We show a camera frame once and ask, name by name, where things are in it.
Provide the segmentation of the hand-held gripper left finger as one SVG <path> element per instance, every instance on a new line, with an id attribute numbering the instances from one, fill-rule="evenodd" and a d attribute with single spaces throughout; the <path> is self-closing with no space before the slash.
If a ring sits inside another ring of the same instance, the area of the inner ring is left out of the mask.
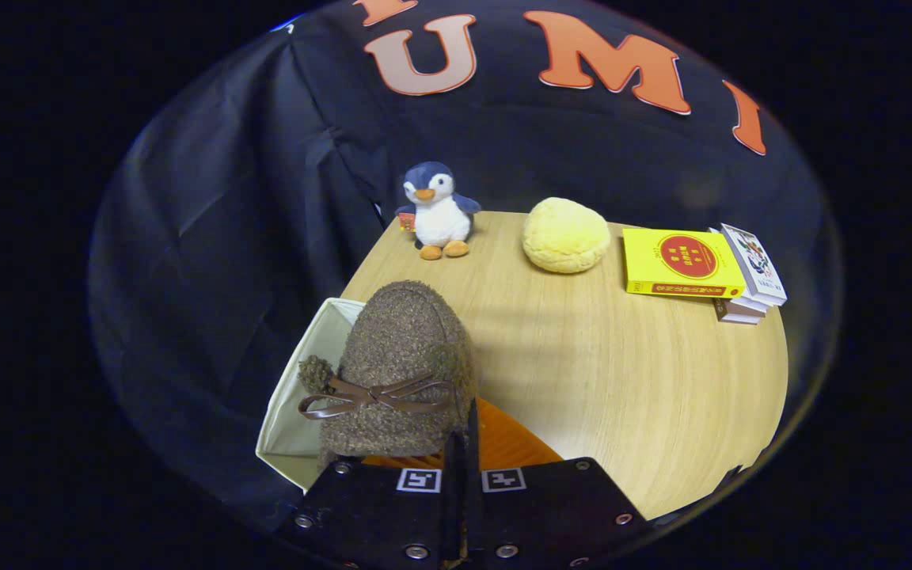
<path id="1" fill-rule="evenodd" d="M 449 568 L 461 558 L 461 437 L 441 469 L 339 459 L 323 470 L 275 536 L 319 568 Z"/>

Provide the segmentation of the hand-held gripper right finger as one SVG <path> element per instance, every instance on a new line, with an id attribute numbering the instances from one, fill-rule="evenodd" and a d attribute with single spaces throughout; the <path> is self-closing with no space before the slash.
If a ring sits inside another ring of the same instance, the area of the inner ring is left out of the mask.
<path id="1" fill-rule="evenodd" d="M 466 447 L 468 568 L 604 568 L 652 525 L 596 459 L 482 469 L 477 405 Z"/>

